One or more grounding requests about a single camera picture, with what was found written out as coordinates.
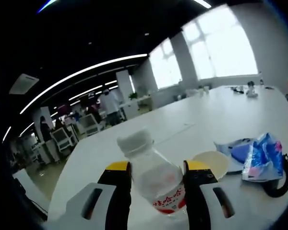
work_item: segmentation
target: white chair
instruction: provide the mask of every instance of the white chair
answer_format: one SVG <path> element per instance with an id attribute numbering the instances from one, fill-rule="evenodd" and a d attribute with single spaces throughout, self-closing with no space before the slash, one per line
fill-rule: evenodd
<path id="1" fill-rule="evenodd" d="M 68 147 L 72 147 L 72 140 L 68 137 L 63 128 L 59 128 L 51 133 L 53 139 L 58 145 L 59 151 L 62 152 Z"/>
<path id="2" fill-rule="evenodd" d="M 97 123 L 92 114 L 81 117 L 79 123 L 83 126 L 87 136 L 98 133 L 101 130 L 101 126 Z"/>

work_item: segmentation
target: table surface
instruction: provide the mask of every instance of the table surface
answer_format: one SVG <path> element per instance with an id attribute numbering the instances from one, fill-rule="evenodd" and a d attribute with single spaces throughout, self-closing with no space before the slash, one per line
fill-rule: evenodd
<path id="1" fill-rule="evenodd" d="M 277 89 L 256 87 L 258 98 L 233 93 L 227 87 L 209 94 L 190 97 L 81 140 L 69 157 L 54 190 L 48 219 L 65 212 L 66 203 L 88 183 L 97 182 L 104 169 L 114 161 L 125 161 L 116 139 L 146 126 L 155 147 L 168 160 L 182 166 L 183 160 L 215 150 L 214 141 L 226 143 L 239 138 L 274 134 L 288 154 L 288 103 Z M 268 197 L 256 183 L 243 182 L 241 175 L 226 175 L 220 182 L 233 194 L 246 212 L 241 221 L 250 229 L 262 229 L 276 220 L 288 205 L 288 192 L 280 198 Z M 128 229 L 175 229 L 132 188 Z"/>

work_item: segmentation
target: black ceiling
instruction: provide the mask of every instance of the black ceiling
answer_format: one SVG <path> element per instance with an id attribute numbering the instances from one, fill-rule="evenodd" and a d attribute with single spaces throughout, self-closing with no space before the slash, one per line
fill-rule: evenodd
<path id="1" fill-rule="evenodd" d="M 53 107 L 115 76 L 107 73 L 76 82 L 109 69 L 140 64 L 145 58 L 77 75 L 19 115 L 50 85 L 103 61 L 149 53 L 206 10 L 192 0 L 59 0 L 37 14 L 46 1 L 10 1 L 0 8 L 0 110 L 12 115 L 6 126 L 12 126 L 11 134 L 15 135 L 32 122 L 30 114 L 36 106 Z M 254 1 L 257 0 L 207 0 L 213 7 Z M 21 73 L 40 81 L 26 95 L 8 95 Z"/>

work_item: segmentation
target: blue plastic wrapper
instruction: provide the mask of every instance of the blue plastic wrapper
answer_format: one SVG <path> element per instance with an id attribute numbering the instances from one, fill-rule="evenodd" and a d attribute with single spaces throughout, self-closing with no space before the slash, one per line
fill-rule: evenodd
<path id="1" fill-rule="evenodd" d="M 242 170 L 242 179 L 266 182 L 283 178 L 282 145 L 273 135 L 262 134 L 250 145 Z"/>

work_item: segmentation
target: white bottle cap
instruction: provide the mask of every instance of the white bottle cap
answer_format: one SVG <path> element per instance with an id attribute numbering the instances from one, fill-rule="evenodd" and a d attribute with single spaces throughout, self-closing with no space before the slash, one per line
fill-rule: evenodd
<path id="1" fill-rule="evenodd" d="M 125 138 L 118 137 L 117 144 L 125 157 L 130 157 L 132 154 L 150 148 L 153 144 L 153 140 L 147 128 L 144 127 Z"/>

